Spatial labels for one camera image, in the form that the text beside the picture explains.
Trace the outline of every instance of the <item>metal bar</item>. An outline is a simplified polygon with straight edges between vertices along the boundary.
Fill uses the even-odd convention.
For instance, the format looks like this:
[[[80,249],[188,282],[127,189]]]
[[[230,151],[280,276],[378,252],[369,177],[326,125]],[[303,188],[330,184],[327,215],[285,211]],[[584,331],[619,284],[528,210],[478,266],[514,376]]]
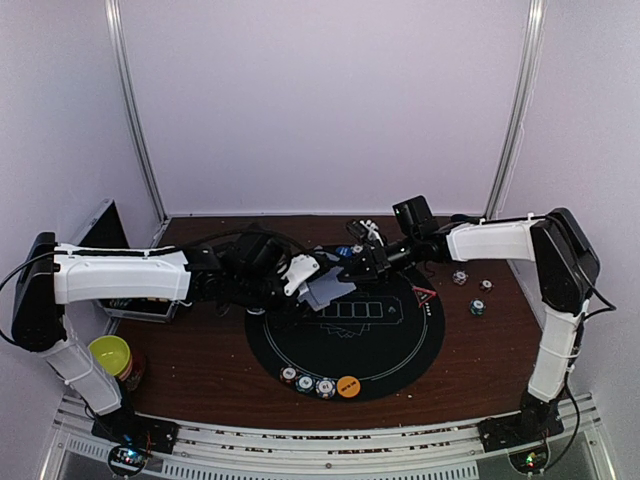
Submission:
[[[151,160],[149,159],[149,151],[145,142],[138,106],[136,104],[133,91],[133,82],[131,80],[124,31],[120,17],[119,0],[105,0],[105,8],[109,34],[111,36],[116,63],[118,65],[118,72],[120,73],[120,84],[122,86],[131,138],[133,139],[136,156],[138,157],[138,163],[140,164],[142,171],[142,177],[151,197],[154,211],[158,221],[164,222],[167,219],[167,213],[164,209],[162,197],[160,196],[160,190],[158,188],[158,182],[155,174],[153,173]]]
[[[546,0],[530,0],[529,20],[522,48],[520,74],[518,76],[518,83],[516,84],[511,118],[509,119],[507,134],[502,146],[502,153],[500,154],[498,171],[496,172],[491,194],[489,195],[489,201],[485,209],[485,218],[495,218],[498,213],[500,201],[508,186],[507,180],[509,174],[516,160],[521,138],[522,122],[531,97],[533,81],[540,56],[545,10]]]

